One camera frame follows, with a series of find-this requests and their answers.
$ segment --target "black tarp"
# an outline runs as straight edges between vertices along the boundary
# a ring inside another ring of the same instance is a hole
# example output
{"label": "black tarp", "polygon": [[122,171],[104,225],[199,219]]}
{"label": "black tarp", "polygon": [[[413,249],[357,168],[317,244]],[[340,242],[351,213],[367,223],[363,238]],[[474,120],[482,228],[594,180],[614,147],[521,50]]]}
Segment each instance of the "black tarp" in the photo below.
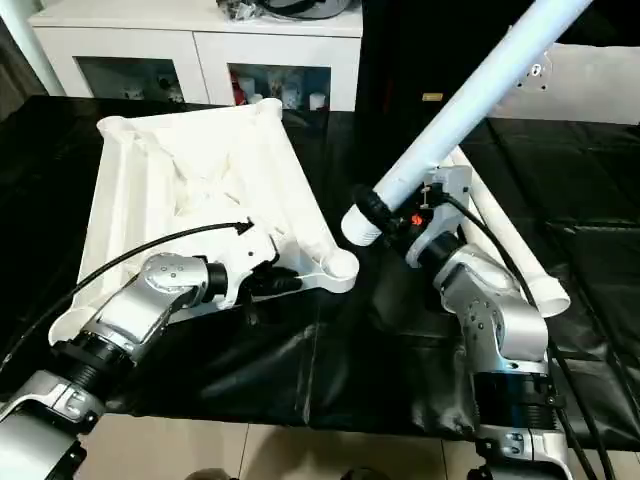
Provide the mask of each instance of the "black tarp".
{"label": "black tarp", "polygon": [[[96,122],[196,106],[34,97],[0,125],[2,343],[73,285],[100,160]],[[415,132],[390,118],[285,112],[336,240],[354,183],[373,184]],[[573,304],[550,331],[610,448],[640,449],[640,131],[489,120],[463,148]],[[118,412],[318,429],[470,437],[460,328],[380,243],[353,249],[354,289],[321,290],[171,326],[111,402]],[[45,332],[16,356],[5,396],[48,360]],[[557,383],[565,392],[559,372]],[[575,404],[569,414],[592,445]]]}

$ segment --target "white cabinet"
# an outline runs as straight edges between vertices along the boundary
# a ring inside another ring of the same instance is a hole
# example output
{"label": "white cabinet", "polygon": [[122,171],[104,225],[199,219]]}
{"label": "white cabinet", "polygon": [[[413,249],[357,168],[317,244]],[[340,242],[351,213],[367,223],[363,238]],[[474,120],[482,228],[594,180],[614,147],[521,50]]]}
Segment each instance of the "white cabinet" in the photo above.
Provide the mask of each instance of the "white cabinet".
{"label": "white cabinet", "polygon": [[362,9],[233,22],[214,0],[63,0],[30,19],[69,96],[355,108]]}
{"label": "white cabinet", "polygon": [[233,78],[244,98],[249,89],[308,109],[315,94],[331,110],[355,108],[358,38],[196,32],[195,39],[211,103],[237,103]]}
{"label": "white cabinet", "polygon": [[68,96],[209,103],[191,32],[59,27],[35,31]]}

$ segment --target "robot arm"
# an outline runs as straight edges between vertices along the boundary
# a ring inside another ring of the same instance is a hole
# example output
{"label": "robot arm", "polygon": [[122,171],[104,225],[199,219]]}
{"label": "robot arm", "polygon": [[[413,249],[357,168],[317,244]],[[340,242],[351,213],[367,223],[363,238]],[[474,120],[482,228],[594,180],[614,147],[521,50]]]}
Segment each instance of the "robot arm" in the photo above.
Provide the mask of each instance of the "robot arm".
{"label": "robot arm", "polygon": [[[426,189],[465,203],[471,171],[441,168]],[[421,209],[394,215],[376,193],[359,190],[356,205],[385,240],[440,292],[460,321],[478,414],[476,449],[487,461],[470,479],[571,480],[565,434],[557,428],[548,372],[544,318],[525,301],[516,278],[455,235],[462,215],[436,203],[430,221]]]}
{"label": "robot arm", "polygon": [[[239,237],[223,263],[168,253],[150,257],[74,339],[56,343],[54,365],[34,373],[0,409],[0,477],[72,478],[86,457],[77,435],[91,432],[107,399],[153,346],[171,314],[202,302],[233,304],[255,268],[276,259],[268,235],[256,228]],[[301,287],[291,273],[286,281],[274,277],[277,293]],[[263,275],[259,286],[273,285],[265,284]]]}

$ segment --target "white wall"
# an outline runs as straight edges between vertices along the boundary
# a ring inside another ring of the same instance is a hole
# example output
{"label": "white wall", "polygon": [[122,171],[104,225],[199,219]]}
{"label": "white wall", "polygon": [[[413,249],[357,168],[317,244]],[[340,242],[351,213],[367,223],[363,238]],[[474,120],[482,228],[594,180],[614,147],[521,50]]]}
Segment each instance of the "white wall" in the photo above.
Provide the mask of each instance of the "white wall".
{"label": "white wall", "polygon": [[50,95],[64,95],[58,77],[27,21],[31,15],[41,9],[40,0],[0,0],[0,17],[44,88]]}

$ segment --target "cable connector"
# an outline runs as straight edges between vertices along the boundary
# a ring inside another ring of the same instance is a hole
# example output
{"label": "cable connector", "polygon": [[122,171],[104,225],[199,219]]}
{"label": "cable connector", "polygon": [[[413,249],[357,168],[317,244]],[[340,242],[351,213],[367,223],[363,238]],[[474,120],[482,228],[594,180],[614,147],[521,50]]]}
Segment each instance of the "cable connector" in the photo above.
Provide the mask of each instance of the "cable connector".
{"label": "cable connector", "polygon": [[422,193],[424,193],[425,204],[420,208],[423,209],[434,209],[444,203],[448,203],[449,198],[451,198],[451,195],[444,191],[443,184],[440,182],[425,186],[422,189]]}

